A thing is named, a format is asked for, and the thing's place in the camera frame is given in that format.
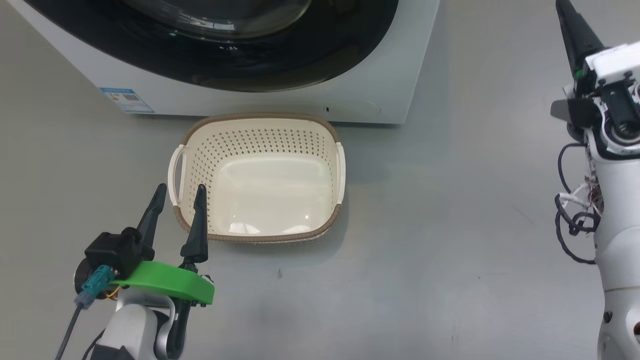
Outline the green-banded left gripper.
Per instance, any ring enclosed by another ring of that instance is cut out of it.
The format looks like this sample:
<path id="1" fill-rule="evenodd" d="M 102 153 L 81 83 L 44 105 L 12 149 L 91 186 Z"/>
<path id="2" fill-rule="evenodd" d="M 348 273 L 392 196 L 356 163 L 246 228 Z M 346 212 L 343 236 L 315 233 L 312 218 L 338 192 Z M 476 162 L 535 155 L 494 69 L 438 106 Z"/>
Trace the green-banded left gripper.
<path id="1" fill-rule="evenodd" d="M 151 248 L 168 187 L 160 183 L 137 226 L 140 244 Z M 121 285 L 110 319 L 110 351 L 114 359 L 178 360 L 186 345 L 190 311 L 213 303 L 215 285 L 198 274 L 196 264 L 209 259 L 207 189 L 200 184 L 194 217 L 180 250 L 179 268 L 156 261 L 142 262 Z"/>

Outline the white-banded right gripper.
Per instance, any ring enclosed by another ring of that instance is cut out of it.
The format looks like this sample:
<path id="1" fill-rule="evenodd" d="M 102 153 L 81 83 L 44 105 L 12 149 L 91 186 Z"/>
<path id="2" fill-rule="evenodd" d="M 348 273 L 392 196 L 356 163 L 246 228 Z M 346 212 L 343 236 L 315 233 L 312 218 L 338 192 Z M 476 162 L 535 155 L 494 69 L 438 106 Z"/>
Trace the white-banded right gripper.
<path id="1" fill-rule="evenodd" d="M 556 11 L 573 82 L 573 127 L 607 158 L 639 157 L 639 43 L 607 48 L 570 0 Z"/>

